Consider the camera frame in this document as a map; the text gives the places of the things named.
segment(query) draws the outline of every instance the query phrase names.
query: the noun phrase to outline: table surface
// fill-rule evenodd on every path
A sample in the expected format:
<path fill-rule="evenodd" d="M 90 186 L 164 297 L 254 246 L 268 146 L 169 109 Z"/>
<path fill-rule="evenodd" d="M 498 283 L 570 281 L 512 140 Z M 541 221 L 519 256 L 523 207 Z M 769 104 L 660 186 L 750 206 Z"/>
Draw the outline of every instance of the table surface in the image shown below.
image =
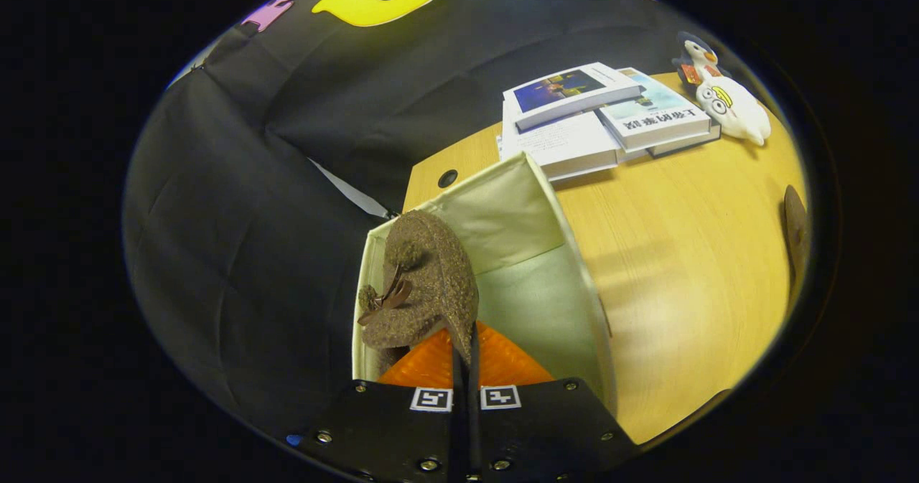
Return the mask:
<path fill-rule="evenodd" d="M 654 75 L 693 100 L 676 73 Z M 617 421 L 637 443 L 733 388 L 777 335 L 791 271 L 779 208 L 807 186 L 787 130 L 767 110 L 765 147 L 722 134 L 680 153 L 556 183 L 610 320 Z M 489 126 L 411 170 L 404 210 L 498 161 Z"/>

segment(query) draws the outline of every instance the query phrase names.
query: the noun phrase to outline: stack of books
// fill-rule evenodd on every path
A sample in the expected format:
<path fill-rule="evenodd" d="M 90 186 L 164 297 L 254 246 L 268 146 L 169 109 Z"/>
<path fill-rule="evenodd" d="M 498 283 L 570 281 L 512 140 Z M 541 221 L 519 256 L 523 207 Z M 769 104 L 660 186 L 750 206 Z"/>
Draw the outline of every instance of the stack of books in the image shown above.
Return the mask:
<path fill-rule="evenodd" d="M 526 151 L 551 182 L 721 137 L 705 111 L 631 67 L 583 65 L 503 95 L 499 157 Z"/>

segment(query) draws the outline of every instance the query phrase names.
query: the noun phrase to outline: light green fabric box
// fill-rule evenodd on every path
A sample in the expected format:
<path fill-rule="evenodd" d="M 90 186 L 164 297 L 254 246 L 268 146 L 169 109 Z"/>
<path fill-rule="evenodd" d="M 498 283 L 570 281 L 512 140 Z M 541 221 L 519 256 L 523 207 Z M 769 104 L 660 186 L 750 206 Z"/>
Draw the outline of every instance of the light green fabric box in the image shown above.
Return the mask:
<path fill-rule="evenodd" d="M 445 221 L 472 261 L 479 320 L 513 340 L 554 378 L 584 378 L 613 411 L 606 315 L 574 234 L 542 170 L 526 153 L 457 183 L 417 207 Z M 393 221 L 368 232 L 358 288 L 384 287 Z M 375 381 L 377 352 L 361 342 L 355 304 L 353 375 Z"/>

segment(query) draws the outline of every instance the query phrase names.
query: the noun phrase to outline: brown plush toy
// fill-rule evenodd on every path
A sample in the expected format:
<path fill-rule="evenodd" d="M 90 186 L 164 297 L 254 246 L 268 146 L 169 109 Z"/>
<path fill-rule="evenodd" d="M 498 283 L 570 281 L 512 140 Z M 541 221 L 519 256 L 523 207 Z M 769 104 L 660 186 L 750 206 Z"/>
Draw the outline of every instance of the brown plush toy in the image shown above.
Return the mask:
<path fill-rule="evenodd" d="M 382 294 L 370 284 L 358 294 L 361 337 L 381 352 L 381 372 L 441 322 L 462 359 L 472 362 L 479 289 L 469 256 L 445 222 L 418 210 L 396 219 L 386 240 L 383 280 Z"/>

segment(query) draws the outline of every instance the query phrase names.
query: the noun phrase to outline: orange component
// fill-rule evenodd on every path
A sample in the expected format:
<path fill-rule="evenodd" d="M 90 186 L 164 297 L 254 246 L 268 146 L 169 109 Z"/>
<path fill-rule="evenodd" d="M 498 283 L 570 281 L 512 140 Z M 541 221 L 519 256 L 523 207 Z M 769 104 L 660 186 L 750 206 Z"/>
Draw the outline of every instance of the orange component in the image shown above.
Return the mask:
<path fill-rule="evenodd" d="M 554 380 L 514 342 L 482 322 L 479 329 L 479 386 L 534 385 Z M 453 388 L 453 345 L 440 329 L 411 349 L 380 378 L 387 385 Z"/>

